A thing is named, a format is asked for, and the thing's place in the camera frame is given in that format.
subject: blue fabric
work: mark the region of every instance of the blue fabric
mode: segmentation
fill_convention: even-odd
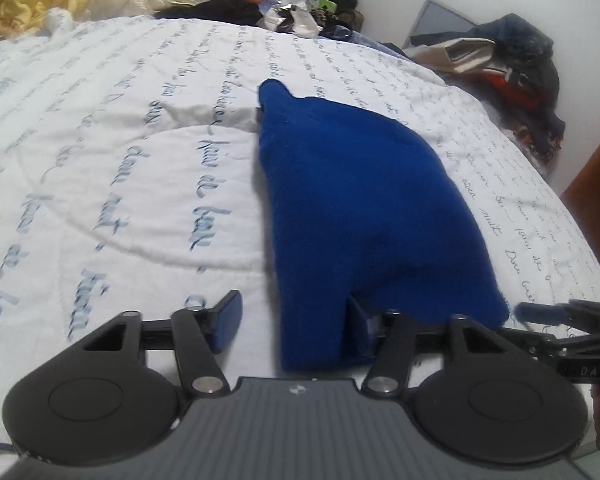
[[[276,80],[259,95],[285,370],[362,362],[345,330],[351,292],[422,322],[462,313],[502,325],[482,235],[420,136],[360,108],[297,99]]]

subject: beige bag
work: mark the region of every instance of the beige bag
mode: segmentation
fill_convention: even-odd
[[[483,38],[457,38],[431,46],[414,46],[405,54],[432,70],[461,74],[485,66],[493,57],[495,45]]]

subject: white bed sheet with writing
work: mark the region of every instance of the white bed sheet with writing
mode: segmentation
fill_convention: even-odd
[[[0,43],[0,409],[15,381],[120,311],[165,318],[232,288],[244,320],[227,377],[279,375],[257,161],[267,78],[426,139],[510,305],[600,301],[600,267],[557,196],[478,101],[429,70],[353,44],[199,20],[75,24],[53,10],[45,27]],[[176,376],[170,356],[150,362]]]

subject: folded blue garment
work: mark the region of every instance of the folded blue garment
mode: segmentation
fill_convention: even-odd
[[[482,235],[431,147],[379,114],[260,86],[282,366],[359,364],[347,295],[422,322],[507,319]]]

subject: mattress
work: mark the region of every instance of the mattress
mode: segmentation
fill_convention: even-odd
[[[558,197],[482,105],[433,72],[253,27],[78,24],[54,9],[38,35],[0,43],[0,409],[15,381],[120,311],[166,318],[232,288],[244,319],[224,373],[281,375],[257,161],[267,78],[419,133],[475,216],[510,306],[600,301],[600,266]],[[168,352],[149,364],[176,377]],[[423,360],[414,381],[435,367]]]

